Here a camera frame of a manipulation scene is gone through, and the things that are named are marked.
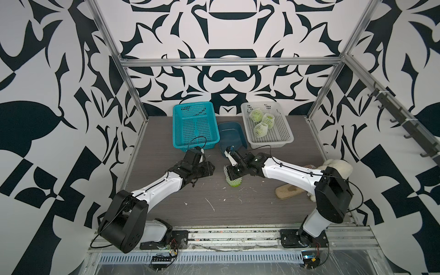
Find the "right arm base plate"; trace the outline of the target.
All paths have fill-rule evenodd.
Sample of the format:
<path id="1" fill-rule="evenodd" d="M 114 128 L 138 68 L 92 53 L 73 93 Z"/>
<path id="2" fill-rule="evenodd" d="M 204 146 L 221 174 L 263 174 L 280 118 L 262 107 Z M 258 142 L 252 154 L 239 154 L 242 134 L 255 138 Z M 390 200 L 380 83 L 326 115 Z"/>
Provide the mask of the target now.
<path id="1" fill-rule="evenodd" d="M 301 229 L 281 229 L 281 246 L 284 248 L 327 248 L 328 237 L 322 231 L 318 237 L 313 237 Z"/>

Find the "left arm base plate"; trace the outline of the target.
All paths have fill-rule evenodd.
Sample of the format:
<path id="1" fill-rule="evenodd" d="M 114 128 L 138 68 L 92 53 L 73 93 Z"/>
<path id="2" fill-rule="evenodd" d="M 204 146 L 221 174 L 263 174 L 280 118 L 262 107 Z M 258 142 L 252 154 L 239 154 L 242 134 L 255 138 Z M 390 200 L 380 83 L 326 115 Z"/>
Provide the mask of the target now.
<path id="1" fill-rule="evenodd" d="M 187 248 L 189 231 L 173 230 L 165 234 L 159 242 L 144 242 L 140 244 L 140 250 L 165 250 Z"/>

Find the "white foam net sleeve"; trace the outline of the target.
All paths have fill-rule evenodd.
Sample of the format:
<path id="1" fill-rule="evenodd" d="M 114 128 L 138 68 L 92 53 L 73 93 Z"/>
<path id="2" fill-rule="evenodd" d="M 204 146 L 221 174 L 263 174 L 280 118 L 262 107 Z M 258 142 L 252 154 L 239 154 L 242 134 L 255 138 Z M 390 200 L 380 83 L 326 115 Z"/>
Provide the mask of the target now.
<path id="1" fill-rule="evenodd" d="M 263 116 L 264 113 L 259 108 L 253 109 L 249 114 L 250 120 L 253 121 L 254 123 L 260 123 Z"/>

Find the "white foam net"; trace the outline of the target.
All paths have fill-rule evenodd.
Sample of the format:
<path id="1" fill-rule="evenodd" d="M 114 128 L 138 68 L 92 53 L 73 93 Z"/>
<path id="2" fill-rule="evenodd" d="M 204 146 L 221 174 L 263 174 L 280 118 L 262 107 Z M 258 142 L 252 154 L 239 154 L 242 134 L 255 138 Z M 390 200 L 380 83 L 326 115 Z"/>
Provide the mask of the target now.
<path id="1" fill-rule="evenodd" d="M 254 127 L 253 133 L 256 138 L 263 138 L 268 134 L 269 126 L 265 122 L 260 122 Z"/>
<path id="2" fill-rule="evenodd" d="M 237 179 L 239 176 L 233 171 L 233 169 L 230 166 L 224 166 L 223 171 L 225 173 L 226 178 L 229 177 L 230 179 Z"/>
<path id="3" fill-rule="evenodd" d="M 269 129 L 272 129 L 275 125 L 275 116 L 271 113 L 266 113 L 263 115 L 261 122 L 265 123 Z"/>

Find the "green custard apple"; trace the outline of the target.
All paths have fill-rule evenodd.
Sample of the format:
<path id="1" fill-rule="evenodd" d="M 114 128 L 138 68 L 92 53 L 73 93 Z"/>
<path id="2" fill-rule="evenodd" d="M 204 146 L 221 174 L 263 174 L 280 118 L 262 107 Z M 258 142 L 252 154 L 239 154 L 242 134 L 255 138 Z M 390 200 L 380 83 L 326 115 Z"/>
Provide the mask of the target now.
<path id="1" fill-rule="evenodd" d="M 241 185 L 242 183 L 242 178 L 237 178 L 237 179 L 230 179 L 229 177 L 226 178 L 226 182 L 229 186 L 231 187 L 238 187 Z"/>

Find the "white foam net back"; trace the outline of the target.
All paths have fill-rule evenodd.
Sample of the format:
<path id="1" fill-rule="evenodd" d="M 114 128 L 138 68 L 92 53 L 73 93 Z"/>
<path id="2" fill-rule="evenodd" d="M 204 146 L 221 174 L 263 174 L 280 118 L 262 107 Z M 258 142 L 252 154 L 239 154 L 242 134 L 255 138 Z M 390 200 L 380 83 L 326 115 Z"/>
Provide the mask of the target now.
<path id="1" fill-rule="evenodd" d="M 230 179 L 237 179 L 239 176 L 233 171 L 233 169 L 230 166 L 224 166 L 223 171 L 225 173 L 226 178 L 229 177 Z"/>

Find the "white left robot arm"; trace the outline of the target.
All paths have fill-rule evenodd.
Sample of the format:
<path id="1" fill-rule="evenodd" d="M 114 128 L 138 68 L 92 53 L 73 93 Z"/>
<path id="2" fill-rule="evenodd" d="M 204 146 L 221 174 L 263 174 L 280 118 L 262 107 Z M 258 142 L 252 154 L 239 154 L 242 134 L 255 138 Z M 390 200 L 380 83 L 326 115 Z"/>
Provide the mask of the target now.
<path id="1" fill-rule="evenodd" d="M 160 248 L 169 246 L 173 227 L 158 218 L 149 221 L 148 213 L 168 196 L 188 184 L 194 186 L 197 180 L 212 176 L 214 171 L 214 165 L 205 159 L 204 149 L 189 149 L 181 161 L 156 181 L 132 192 L 119 191 L 100 222 L 97 235 L 123 253 L 144 243 Z"/>

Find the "white foam net front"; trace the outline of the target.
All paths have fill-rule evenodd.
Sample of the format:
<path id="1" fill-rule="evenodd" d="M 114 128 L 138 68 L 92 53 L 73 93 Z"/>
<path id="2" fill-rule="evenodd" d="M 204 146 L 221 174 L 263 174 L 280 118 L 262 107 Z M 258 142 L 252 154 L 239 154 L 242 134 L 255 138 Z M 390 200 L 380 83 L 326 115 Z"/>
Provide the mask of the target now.
<path id="1" fill-rule="evenodd" d="M 265 122 L 260 122 L 254 127 L 253 133 L 256 138 L 263 138 L 268 134 L 269 126 Z"/>

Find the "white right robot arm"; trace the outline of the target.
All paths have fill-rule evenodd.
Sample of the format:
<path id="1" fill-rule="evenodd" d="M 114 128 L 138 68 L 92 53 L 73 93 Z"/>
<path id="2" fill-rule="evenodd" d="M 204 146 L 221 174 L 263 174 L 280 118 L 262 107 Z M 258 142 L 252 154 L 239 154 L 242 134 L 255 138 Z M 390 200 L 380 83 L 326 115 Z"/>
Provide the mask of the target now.
<path id="1" fill-rule="evenodd" d="M 275 179 L 304 190 L 315 197 L 316 208 L 302 223 L 298 235 L 316 239 L 333 223 L 342 223 L 352 201 L 348 178 L 353 167 L 345 160 L 328 160 L 323 169 L 311 169 L 279 160 L 260 152 L 254 155 L 243 147 L 229 146 L 224 152 L 228 180 L 245 175 Z"/>

